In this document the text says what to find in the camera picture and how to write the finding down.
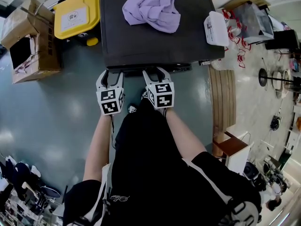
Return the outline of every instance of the white plastic box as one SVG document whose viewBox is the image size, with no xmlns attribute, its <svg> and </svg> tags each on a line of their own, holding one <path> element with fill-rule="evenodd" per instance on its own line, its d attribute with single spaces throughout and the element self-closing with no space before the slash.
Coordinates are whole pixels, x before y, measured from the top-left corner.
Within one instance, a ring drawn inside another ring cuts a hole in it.
<svg viewBox="0 0 301 226">
<path fill-rule="evenodd" d="M 227 26 L 222 14 L 211 11 L 204 21 L 204 27 L 208 44 L 224 47 L 229 45 Z"/>
</svg>

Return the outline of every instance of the gray floor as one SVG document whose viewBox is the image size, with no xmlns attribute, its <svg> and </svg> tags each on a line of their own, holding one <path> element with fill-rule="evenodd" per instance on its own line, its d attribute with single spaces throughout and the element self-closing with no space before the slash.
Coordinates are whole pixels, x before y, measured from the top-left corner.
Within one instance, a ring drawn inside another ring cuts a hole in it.
<svg viewBox="0 0 301 226">
<path fill-rule="evenodd" d="M 62 72 L 40 81 L 13 85 L 10 63 L 9 54 L 0 60 L 0 150 L 16 161 L 36 165 L 45 182 L 63 192 L 66 185 L 82 179 L 100 116 L 95 82 L 105 69 L 101 45 L 70 48 L 63 53 Z M 195 64 L 192 71 L 173 73 L 172 80 L 175 110 L 203 144 L 211 144 L 207 67 Z M 139 102 L 144 86 L 142 76 L 125 78 L 125 104 L 114 119 L 115 135 L 127 105 Z"/>
</svg>

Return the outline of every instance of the purple cloth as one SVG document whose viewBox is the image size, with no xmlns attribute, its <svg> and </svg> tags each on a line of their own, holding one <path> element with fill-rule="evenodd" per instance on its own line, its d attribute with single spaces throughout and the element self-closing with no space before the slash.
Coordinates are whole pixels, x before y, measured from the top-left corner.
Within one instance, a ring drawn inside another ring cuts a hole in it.
<svg viewBox="0 0 301 226">
<path fill-rule="evenodd" d="M 174 33 L 180 24 L 174 0 L 127 0 L 122 11 L 130 25 L 148 23 L 159 31 Z"/>
</svg>

